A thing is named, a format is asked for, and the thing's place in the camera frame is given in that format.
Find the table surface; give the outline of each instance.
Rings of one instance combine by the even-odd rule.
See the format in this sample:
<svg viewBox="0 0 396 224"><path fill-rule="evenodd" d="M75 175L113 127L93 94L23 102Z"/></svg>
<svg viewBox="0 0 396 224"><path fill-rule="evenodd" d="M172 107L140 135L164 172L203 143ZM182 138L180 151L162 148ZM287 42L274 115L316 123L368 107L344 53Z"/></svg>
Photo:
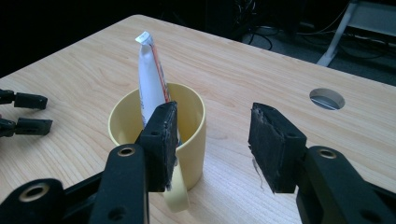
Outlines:
<svg viewBox="0 0 396 224"><path fill-rule="evenodd" d="M145 16L132 16L0 79L0 89L47 96L42 111L1 105L4 119L53 119L46 136L0 139L0 200L38 178L64 187L103 171L114 148L107 119L138 87L140 45L148 31L165 79L199 92L207 109L204 174L191 208L172 213L150 193L151 223L301 223L295 194L273 194L248 148L254 102L277 108L307 146L344 153L364 179L396 191L396 88ZM327 88L346 105L326 110L309 94Z"/></svg>

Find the yellow cup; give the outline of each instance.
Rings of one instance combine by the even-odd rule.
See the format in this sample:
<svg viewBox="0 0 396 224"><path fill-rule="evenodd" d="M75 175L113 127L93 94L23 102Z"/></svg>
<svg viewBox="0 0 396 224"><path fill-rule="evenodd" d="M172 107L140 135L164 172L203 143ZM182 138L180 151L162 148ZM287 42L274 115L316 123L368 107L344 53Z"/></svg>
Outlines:
<svg viewBox="0 0 396 224"><path fill-rule="evenodd" d="M199 94L190 87L168 83L173 101L177 102L177 127L182 145L177 148L178 163L172 177L172 188L163 193L173 212L190 206L187 190L200 179L205 156L206 112ZM116 146L134 143L143 130L139 90L124 96L113 108L108 120L108 132Z"/></svg>

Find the circular hole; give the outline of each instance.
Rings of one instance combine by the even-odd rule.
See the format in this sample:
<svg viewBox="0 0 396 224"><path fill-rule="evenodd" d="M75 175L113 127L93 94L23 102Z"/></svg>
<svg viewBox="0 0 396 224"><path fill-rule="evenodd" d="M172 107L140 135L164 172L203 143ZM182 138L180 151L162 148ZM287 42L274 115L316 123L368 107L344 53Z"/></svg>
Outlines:
<svg viewBox="0 0 396 224"><path fill-rule="evenodd" d="M125 215L126 215L125 208L117 207L108 213L108 219L110 219L112 221L120 221L125 217Z"/></svg>
<svg viewBox="0 0 396 224"><path fill-rule="evenodd" d="M340 93L324 88L312 90L309 93L309 98L315 105L328 110L338 110L346 104Z"/></svg>
<svg viewBox="0 0 396 224"><path fill-rule="evenodd" d="M361 210L361 216L372 223L381 223L381 217L375 212L369 210Z"/></svg>
<svg viewBox="0 0 396 224"><path fill-rule="evenodd" d="M337 158L337 155L330 151L329 149L319 149L318 153L321 157L327 158L327 159L335 159Z"/></svg>
<svg viewBox="0 0 396 224"><path fill-rule="evenodd" d="M37 200L44 196L49 191L49 189L50 186L45 183L33 185L23 191L23 193L20 195L20 201L24 203L29 203Z"/></svg>
<svg viewBox="0 0 396 224"><path fill-rule="evenodd" d="M135 149L133 147L125 147L119 151L119 156L127 157L134 155Z"/></svg>

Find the white tube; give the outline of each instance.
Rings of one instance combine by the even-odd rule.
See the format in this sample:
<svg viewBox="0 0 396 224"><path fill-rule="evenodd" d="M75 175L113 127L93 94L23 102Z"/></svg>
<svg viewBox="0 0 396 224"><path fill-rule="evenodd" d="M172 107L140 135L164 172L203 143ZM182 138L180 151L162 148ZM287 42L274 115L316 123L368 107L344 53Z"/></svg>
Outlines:
<svg viewBox="0 0 396 224"><path fill-rule="evenodd" d="M170 101L160 59L154 41L148 32L136 38L142 46L139 52L139 91L143 127L158 105Z"/></svg>

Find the black clamp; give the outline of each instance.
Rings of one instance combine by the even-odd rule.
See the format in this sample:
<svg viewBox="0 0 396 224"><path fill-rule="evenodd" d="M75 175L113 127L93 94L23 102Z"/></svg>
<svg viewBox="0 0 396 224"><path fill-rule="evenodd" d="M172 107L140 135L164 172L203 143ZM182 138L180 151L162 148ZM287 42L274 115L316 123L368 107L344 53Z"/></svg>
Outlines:
<svg viewBox="0 0 396 224"><path fill-rule="evenodd" d="M7 105L14 102L14 107L31 109L45 109L48 99L44 96L20 93L14 91L0 90L0 105Z"/></svg>
<svg viewBox="0 0 396 224"><path fill-rule="evenodd" d="M278 110L251 109L249 148L273 193L294 193L308 223L396 223L396 194L366 182L329 147L306 147L306 136Z"/></svg>
<svg viewBox="0 0 396 224"><path fill-rule="evenodd" d="M14 107L45 109L47 97L41 95L27 94L14 91L0 90L0 105L11 104ZM15 134L46 135L50 132L52 120L50 119L23 119L19 118L18 123L2 119L0 116L0 137L11 137Z"/></svg>
<svg viewBox="0 0 396 224"><path fill-rule="evenodd" d="M0 137L12 137L15 134L46 135L50 132L52 120L50 119L0 119Z"/></svg>
<svg viewBox="0 0 396 224"><path fill-rule="evenodd" d="M149 192L170 188L177 143L177 103L159 105L134 144L110 151L103 172L68 189L53 178L26 183L0 203L0 223L149 223Z"/></svg>

